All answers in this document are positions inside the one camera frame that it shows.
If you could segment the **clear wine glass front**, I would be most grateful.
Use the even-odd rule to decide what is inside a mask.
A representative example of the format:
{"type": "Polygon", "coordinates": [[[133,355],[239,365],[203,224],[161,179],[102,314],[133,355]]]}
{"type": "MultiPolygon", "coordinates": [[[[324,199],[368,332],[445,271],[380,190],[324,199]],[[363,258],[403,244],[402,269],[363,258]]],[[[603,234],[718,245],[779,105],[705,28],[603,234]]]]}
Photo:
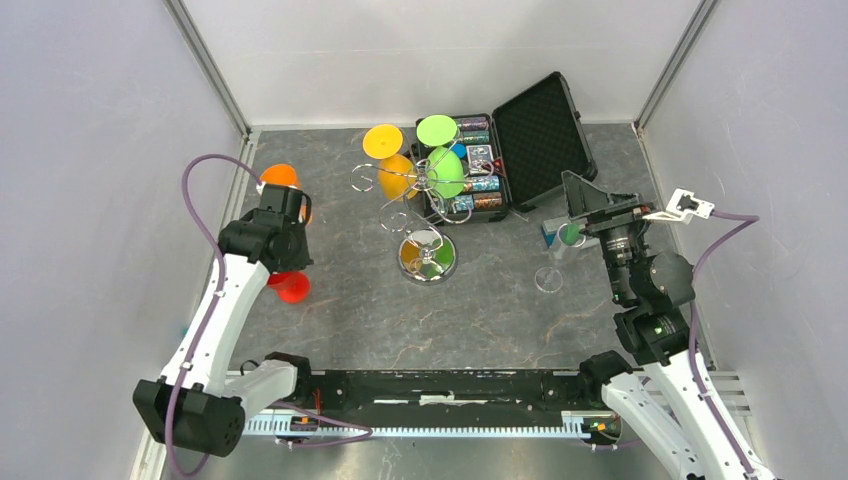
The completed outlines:
{"type": "Polygon", "coordinates": [[[534,275],[536,287],[543,293],[558,292],[564,285],[563,268],[578,258],[585,243],[586,236],[581,232],[580,225],[561,225],[548,246],[548,264],[540,267],[534,275]]]}

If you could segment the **orange plastic wine glass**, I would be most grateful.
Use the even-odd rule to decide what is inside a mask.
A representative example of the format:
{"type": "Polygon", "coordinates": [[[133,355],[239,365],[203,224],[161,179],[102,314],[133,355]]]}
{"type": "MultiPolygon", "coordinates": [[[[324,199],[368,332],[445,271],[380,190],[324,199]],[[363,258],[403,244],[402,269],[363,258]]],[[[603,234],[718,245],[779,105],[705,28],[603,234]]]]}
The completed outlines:
{"type": "Polygon", "coordinates": [[[261,173],[260,184],[256,186],[257,193],[261,194],[268,184],[302,189],[295,169],[284,163],[272,165],[261,173]]]}

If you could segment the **yellow plastic wine glass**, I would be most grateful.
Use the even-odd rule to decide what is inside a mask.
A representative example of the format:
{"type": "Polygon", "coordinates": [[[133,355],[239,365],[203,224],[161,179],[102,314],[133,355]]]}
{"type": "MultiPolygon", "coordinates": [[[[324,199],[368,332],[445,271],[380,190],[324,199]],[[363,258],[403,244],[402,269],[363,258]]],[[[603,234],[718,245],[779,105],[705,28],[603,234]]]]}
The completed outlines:
{"type": "Polygon", "coordinates": [[[363,137],[364,153],[377,160],[377,181],[388,200],[412,199],[418,191],[412,161],[401,153],[405,136],[399,127],[380,124],[369,129],[363,137]]]}

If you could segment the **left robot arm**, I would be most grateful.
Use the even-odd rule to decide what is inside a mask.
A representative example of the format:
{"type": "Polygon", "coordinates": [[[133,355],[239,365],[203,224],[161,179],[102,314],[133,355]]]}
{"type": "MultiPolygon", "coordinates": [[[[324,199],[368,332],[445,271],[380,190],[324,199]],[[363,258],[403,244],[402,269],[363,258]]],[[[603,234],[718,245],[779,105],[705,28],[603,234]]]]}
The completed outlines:
{"type": "Polygon", "coordinates": [[[266,185],[258,207],[229,222],[203,298],[178,350],[155,380],[138,382],[132,401],[157,442],[228,456],[247,421],[272,403],[306,405],[314,394],[306,358],[272,352],[229,380],[229,362],[271,275],[312,265],[306,239],[312,201],[291,186],[266,185]]]}

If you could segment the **red plastic wine glass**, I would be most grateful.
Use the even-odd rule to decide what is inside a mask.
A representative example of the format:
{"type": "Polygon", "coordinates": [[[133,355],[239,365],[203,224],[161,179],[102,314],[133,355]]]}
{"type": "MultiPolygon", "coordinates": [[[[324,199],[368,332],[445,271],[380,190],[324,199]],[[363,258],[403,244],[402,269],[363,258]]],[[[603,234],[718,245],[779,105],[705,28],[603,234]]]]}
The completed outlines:
{"type": "Polygon", "coordinates": [[[266,285],[288,304],[302,302],[311,292],[311,282],[302,272],[271,274],[266,285]]]}

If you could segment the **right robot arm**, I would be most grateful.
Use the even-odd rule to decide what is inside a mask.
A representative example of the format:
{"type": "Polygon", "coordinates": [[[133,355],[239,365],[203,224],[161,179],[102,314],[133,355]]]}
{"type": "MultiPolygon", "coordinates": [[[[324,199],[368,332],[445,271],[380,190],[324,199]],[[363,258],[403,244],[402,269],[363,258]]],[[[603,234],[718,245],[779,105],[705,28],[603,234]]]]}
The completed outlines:
{"type": "Polygon", "coordinates": [[[758,216],[721,212],[681,188],[658,210],[639,194],[606,192],[572,171],[563,172],[562,180],[569,216],[582,221],[582,234],[601,247],[613,302],[622,309],[613,318],[618,339],[665,402],[647,393],[634,368],[615,351],[580,364],[580,400],[618,414],[674,479],[774,478],[707,371],[697,345],[694,305],[694,280],[708,257],[758,216]],[[651,224],[713,217],[737,225],[696,263],[673,252],[649,252],[644,236],[651,224]]]}

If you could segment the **green plastic wine glass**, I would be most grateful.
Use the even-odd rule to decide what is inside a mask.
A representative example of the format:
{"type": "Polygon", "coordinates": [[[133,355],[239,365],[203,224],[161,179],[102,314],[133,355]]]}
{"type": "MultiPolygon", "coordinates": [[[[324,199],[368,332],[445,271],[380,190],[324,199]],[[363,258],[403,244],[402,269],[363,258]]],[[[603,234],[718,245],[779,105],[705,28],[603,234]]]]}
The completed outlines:
{"type": "Polygon", "coordinates": [[[462,162],[452,150],[458,133],[457,122],[442,114],[427,116],[416,127],[419,142],[425,147],[431,147],[425,166],[429,191],[443,199],[458,196],[465,185],[462,162]]]}

